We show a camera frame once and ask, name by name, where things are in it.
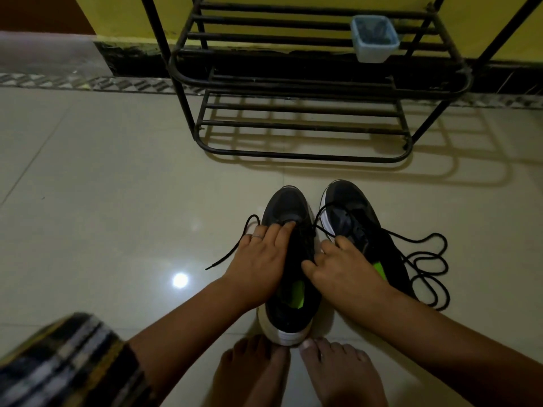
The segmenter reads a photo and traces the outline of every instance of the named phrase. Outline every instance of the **light blue container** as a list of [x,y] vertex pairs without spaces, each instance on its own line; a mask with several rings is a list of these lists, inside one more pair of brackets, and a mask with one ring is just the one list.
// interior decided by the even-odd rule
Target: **light blue container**
[[400,46],[398,34],[385,16],[354,16],[351,36],[361,63],[383,63]]

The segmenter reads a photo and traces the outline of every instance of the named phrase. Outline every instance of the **black shoelace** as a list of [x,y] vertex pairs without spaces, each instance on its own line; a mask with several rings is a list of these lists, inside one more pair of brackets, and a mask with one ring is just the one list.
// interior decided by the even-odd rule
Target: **black shoelace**
[[[342,209],[343,211],[345,211],[349,215],[349,218],[351,219],[351,222],[355,222],[355,220],[357,220],[357,218],[353,215],[353,213],[347,207],[345,207],[344,205],[342,205],[340,203],[331,202],[331,203],[327,203],[326,205],[323,205],[321,207],[321,209],[319,210],[319,212],[316,214],[315,220],[314,220],[313,224],[310,226],[310,230],[315,234],[315,230],[318,228],[324,234],[326,234],[328,239],[330,239],[330,237],[334,237],[334,234],[329,233],[328,231],[326,231],[322,226],[318,225],[317,223],[319,222],[320,216],[322,215],[324,210],[327,207],[331,207],[331,206],[338,207],[338,208]],[[243,234],[240,237],[240,239],[238,240],[238,242],[236,243],[236,245],[234,246],[234,248],[232,248],[232,250],[230,250],[227,253],[227,255],[225,255],[223,258],[221,258],[217,262],[215,262],[212,265],[210,265],[209,267],[207,267],[206,270],[209,270],[209,269],[211,269],[213,267],[218,266],[223,261],[227,260],[228,257],[230,257],[232,254],[234,254],[237,247],[240,245],[241,238],[246,234],[247,228],[248,228],[249,223],[250,223],[252,218],[256,218],[256,221],[257,221],[258,225],[260,225],[260,218],[256,214],[251,214],[249,216],[249,218],[247,219],[247,221],[245,222],[245,226],[243,227]],[[299,226],[296,226],[296,228],[299,231],[302,231],[302,232],[305,230],[303,228],[299,228]],[[451,296],[450,296],[449,291],[447,290],[447,288],[443,285],[443,283],[436,278],[438,276],[442,276],[443,274],[446,274],[449,271],[449,264],[443,258],[443,253],[447,250],[447,247],[449,246],[449,243],[447,242],[447,239],[445,238],[445,236],[443,234],[440,234],[440,233],[432,233],[432,234],[428,235],[427,237],[424,237],[423,239],[415,240],[415,239],[409,239],[407,237],[404,237],[403,235],[399,235],[399,234],[397,234],[395,232],[386,230],[384,228],[382,228],[382,230],[387,232],[388,234],[394,236],[394,237],[397,237],[397,238],[399,238],[401,240],[404,240],[404,241],[407,241],[408,243],[413,243],[413,244],[422,244],[422,243],[425,243],[426,241],[429,241],[429,240],[431,240],[431,239],[433,239],[435,237],[437,237],[437,238],[439,238],[439,239],[441,239],[443,241],[443,247],[441,248],[441,250],[438,253],[433,253],[431,251],[416,251],[416,252],[413,252],[413,253],[408,254],[406,256],[398,248],[397,248],[397,251],[400,254],[400,256],[402,257],[404,263],[409,264],[409,266],[413,270],[415,270],[415,272],[417,273],[415,276],[413,276],[410,279],[411,288],[413,287],[413,284],[414,284],[415,281],[421,280],[424,283],[424,285],[426,286],[426,288],[428,288],[428,290],[430,291],[430,293],[432,294],[432,296],[434,298],[434,300],[431,303],[426,303],[426,304],[429,307],[435,308],[437,311],[445,310],[449,306],[449,303],[451,302]],[[352,235],[353,231],[354,231],[354,226],[351,226],[351,228],[349,229],[347,234],[345,234],[345,237],[349,237],[350,235]],[[443,269],[439,270],[439,271],[427,271],[427,270],[421,269],[419,267],[418,263],[420,261],[427,261],[427,260],[439,260],[439,261],[441,261],[441,263],[443,264]],[[444,304],[442,306],[438,307],[439,296],[438,296],[435,288],[432,287],[432,285],[428,282],[429,280],[436,283],[443,290],[443,293],[445,294],[445,302],[444,302]]]

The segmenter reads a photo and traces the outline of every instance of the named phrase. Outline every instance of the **sleeve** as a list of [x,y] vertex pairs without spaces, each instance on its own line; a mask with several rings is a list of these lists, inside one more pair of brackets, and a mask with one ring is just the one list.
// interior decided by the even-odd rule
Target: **sleeve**
[[0,407],[156,405],[130,346],[90,314],[42,328],[0,360]]

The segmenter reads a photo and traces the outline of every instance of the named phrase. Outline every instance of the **tiled floor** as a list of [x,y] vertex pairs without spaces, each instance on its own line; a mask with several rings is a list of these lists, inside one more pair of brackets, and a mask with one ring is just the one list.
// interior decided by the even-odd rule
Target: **tiled floor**
[[[196,110],[200,98],[189,100]],[[130,337],[224,272],[225,264],[203,269],[276,189],[299,187],[316,211],[326,185],[345,178],[390,230],[447,236],[446,315],[543,361],[543,112],[450,109],[401,165],[354,166],[206,155],[170,95],[3,88],[0,109],[0,353],[76,310]],[[414,128],[431,109],[405,110]],[[307,152],[326,141],[283,133],[210,142]],[[389,144],[337,136],[329,151],[383,153]],[[183,289],[172,285],[179,272]],[[166,405],[200,405],[219,355],[255,321],[254,312],[238,320]],[[391,405],[466,404],[329,307],[315,326],[368,352]],[[283,404],[318,405],[297,350]]]

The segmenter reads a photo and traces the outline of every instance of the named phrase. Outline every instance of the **sneaker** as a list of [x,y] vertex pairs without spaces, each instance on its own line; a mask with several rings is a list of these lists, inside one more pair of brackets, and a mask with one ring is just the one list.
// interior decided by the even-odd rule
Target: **sneaker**
[[364,193],[346,180],[333,181],[320,200],[320,220],[332,236],[350,240],[390,285],[416,298],[402,254],[384,230]]
[[293,346],[308,335],[319,304],[320,293],[301,269],[301,262],[314,260],[315,230],[309,206],[302,192],[287,185],[277,191],[266,207],[262,225],[296,221],[290,235],[285,270],[277,292],[257,308],[257,317],[268,339]]

